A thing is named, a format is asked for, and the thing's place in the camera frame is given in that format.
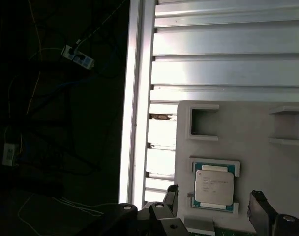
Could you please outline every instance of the rectangular slot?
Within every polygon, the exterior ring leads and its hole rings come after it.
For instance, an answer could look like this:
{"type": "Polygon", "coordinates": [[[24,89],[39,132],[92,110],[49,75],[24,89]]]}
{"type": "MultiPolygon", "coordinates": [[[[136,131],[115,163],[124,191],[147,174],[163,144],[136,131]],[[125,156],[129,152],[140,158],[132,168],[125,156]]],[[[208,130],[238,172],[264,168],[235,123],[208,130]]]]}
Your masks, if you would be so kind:
{"type": "Polygon", "coordinates": [[[190,109],[190,125],[187,137],[189,139],[218,141],[216,136],[216,119],[214,112],[218,111],[218,105],[203,105],[190,109]]]}
{"type": "Polygon", "coordinates": [[[269,111],[275,115],[275,130],[270,143],[299,146],[299,106],[286,105],[269,111]]]}

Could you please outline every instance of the processor chip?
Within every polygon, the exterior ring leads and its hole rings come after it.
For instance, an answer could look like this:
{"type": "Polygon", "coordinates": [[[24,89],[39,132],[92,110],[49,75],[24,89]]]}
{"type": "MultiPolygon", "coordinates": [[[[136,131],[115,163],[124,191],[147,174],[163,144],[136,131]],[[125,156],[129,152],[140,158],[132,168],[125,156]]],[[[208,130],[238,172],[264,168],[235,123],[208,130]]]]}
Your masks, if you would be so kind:
{"type": "Polygon", "coordinates": [[[198,202],[231,205],[234,195],[234,174],[223,171],[197,170],[194,198],[198,202]]]}

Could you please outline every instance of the wire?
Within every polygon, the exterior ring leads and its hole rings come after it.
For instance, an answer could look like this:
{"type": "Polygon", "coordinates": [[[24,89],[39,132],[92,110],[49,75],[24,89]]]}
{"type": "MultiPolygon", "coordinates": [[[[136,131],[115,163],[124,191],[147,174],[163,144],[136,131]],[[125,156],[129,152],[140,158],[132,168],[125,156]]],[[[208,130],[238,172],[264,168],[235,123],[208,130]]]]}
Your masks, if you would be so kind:
{"type": "Polygon", "coordinates": [[[65,197],[62,197],[65,201],[69,202],[69,203],[74,203],[74,204],[77,204],[77,205],[80,205],[80,206],[84,206],[84,207],[90,207],[90,208],[97,208],[97,207],[101,207],[101,206],[105,206],[105,205],[116,205],[118,203],[102,203],[102,204],[98,204],[98,205],[85,205],[83,203],[78,203],[78,202],[74,202],[74,201],[71,201],[65,197]]]}
{"type": "MultiPolygon", "coordinates": [[[[67,200],[64,200],[64,199],[59,199],[60,201],[66,203],[66,204],[71,204],[71,205],[74,205],[73,203],[71,202],[68,202],[67,200]]],[[[85,207],[81,207],[81,206],[76,206],[74,205],[75,207],[78,207],[80,209],[84,209],[84,210],[88,210],[88,211],[92,211],[92,212],[96,212],[96,213],[99,213],[101,215],[103,215],[104,213],[100,212],[100,211],[97,211],[97,210],[93,210],[93,209],[89,209],[89,208],[85,208],[85,207]]]]}
{"type": "Polygon", "coordinates": [[[22,209],[24,208],[24,206],[26,205],[26,203],[32,198],[34,194],[31,194],[23,203],[23,205],[21,206],[21,208],[18,210],[17,212],[17,217],[24,222],[25,224],[27,224],[38,236],[51,236],[51,235],[41,235],[33,226],[31,226],[30,223],[26,222],[25,220],[23,220],[20,216],[22,209]]]}
{"type": "Polygon", "coordinates": [[[81,40],[80,42],[76,43],[77,46],[75,48],[75,50],[77,48],[79,48],[86,40],[88,40],[90,37],[92,37],[115,13],[116,11],[119,10],[119,8],[126,2],[126,0],[123,0],[119,5],[118,7],[116,7],[116,9],[101,23],[101,25],[95,29],[95,31],[93,31],[88,37],[84,38],[83,40],[81,40]]]}
{"type": "Polygon", "coordinates": [[[70,204],[70,203],[67,203],[67,202],[63,202],[63,201],[61,201],[61,200],[59,200],[59,199],[57,199],[57,198],[53,198],[53,199],[56,200],[56,201],[59,202],[59,203],[64,204],[64,205],[67,205],[67,206],[76,208],[76,209],[78,209],[78,210],[80,210],[80,211],[86,212],[86,213],[90,214],[91,216],[94,216],[94,217],[100,217],[100,215],[94,215],[94,214],[90,213],[89,211],[87,211],[87,210],[89,210],[89,209],[86,209],[86,208],[83,208],[83,207],[77,207],[77,206],[75,206],[74,204],[70,204]]]}
{"type": "Polygon", "coordinates": [[[48,21],[51,17],[53,17],[53,16],[58,12],[58,10],[59,10],[59,8],[60,8],[60,6],[61,6],[61,1],[60,1],[60,0],[59,0],[59,1],[55,1],[55,2],[58,2],[56,8],[55,8],[51,13],[49,13],[47,16],[45,16],[44,18],[39,19],[39,20],[37,20],[37,21],[33,20],[32,25],[40,24],[40,23],[42,23],[42,22],[46,22],[46,21],[48,21]]]}
{"type": "Polygon", "coordinates": [[[34,53],[33,55],[31,55],[31,57],[29,58],[29,60],[31,60],[33,57],[35,57],[38,53],[44,51],[44,50],[57,50],[57,51],[62,51],[62,48],[42,48],[41,50],[38,50],[36,53],[34,53]]]}
{"type": "MultiPolygon", "coordinates": [[[[34,17],[34,15],[33,15],[33,10],[32,10],[32,6],[31,6],[31,2],[30,2],[30,0],[28,0],[28,3],[29,3],[29,5],[30,5],[30,13],[31,13],[31,16],[32,16],[32,20],[33,20],[33,22],[34,22],[34,24],[35,24],[35,29],[36,29],[36,33],[37,33],[37,37],[38,37],[38,41],[39,41],[39,55],[40,55],[40,61],[42,61],[41,41],[40,41],[39,31],[38,31],[38,27],[37,27],[37,24],[36,24],[35,17],[34,17]]],[[[35,92],[36,92],[36,88],[37,88],[37,85],[38,85],[38,81],[39,81],[39,78],[40,78],[40,74],[41,74],[41,72],[39,72],[39,74],[38,74],[38,78],[37,78],[37,80],[36,80],[36,83],[35,83],[35,86],[34,86],[34,89],[33,89],[33,92],[32,92],[32,96],[31,96],[31,98],[30,98],[30,102],[29,102],[29,104],[28,104],[28,106],[27,106],[26,115],[28,114],[28,111],[30,110],[30,105],[31,105],[31,102],[32,102],[32,98],[33,98],[33,96],[35,95],[35,92]]]]}
{"type": "Polygon", "coordinates": [[[8,129],[8,126],[5,128],[5,131],[4,131],[4,142],[6,143],[6,132],[7,132],[7,129],[8,129]]]}

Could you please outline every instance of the black cable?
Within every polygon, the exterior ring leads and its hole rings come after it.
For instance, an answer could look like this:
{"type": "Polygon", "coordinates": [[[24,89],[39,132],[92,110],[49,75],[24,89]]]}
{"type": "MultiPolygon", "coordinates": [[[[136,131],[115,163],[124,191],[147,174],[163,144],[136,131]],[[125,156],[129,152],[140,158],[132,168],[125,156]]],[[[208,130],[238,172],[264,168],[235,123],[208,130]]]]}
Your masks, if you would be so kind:
{"type": "MultiPolygon", "coordinates": [[[[49,13],[47,16],[45,16],[44,18],[42,18],[42,19],[35,19],[35,23],[38,25],[38,24],[41,24],[41,23],[44,23],[44,22],[46,22],[46,21],[48,21],[51,17],[53,17],[54,15],[56,15],[57,14],[57,12],[59,11],[59,9],[60,9],[60,7],[61,7],[61,0],[57,0],[57,1],[55,1],[56,3],[57,3],[57,5],[56,5],[56,8],[51,12],[51,13],[49,13]]],[[[30,27],[31,26],[34,26],[35,25],[35,23],[34,22],[30,22],[30,27]]]]}
{"type": "Polygon", "coordinates": [[[90,0],[91,2],[91,33],[92,37],[90,38],[90,54],[89,56],[92,58],[92,48],[93,48],[93,43],[94,43],[94,28],[95,28],[95,20],[94,20],[94,0],[90,0]]]}

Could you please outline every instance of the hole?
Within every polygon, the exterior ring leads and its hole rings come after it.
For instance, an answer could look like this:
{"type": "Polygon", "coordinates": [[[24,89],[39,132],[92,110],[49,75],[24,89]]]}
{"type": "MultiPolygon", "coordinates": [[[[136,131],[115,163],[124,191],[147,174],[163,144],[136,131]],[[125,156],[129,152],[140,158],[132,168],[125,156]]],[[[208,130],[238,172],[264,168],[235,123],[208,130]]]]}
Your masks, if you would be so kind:
{"type": "Polygon", "coordinates": [[[191,114],[191,135],[216,135],[217,115],[201,109],[192,109],[191,114]]]}

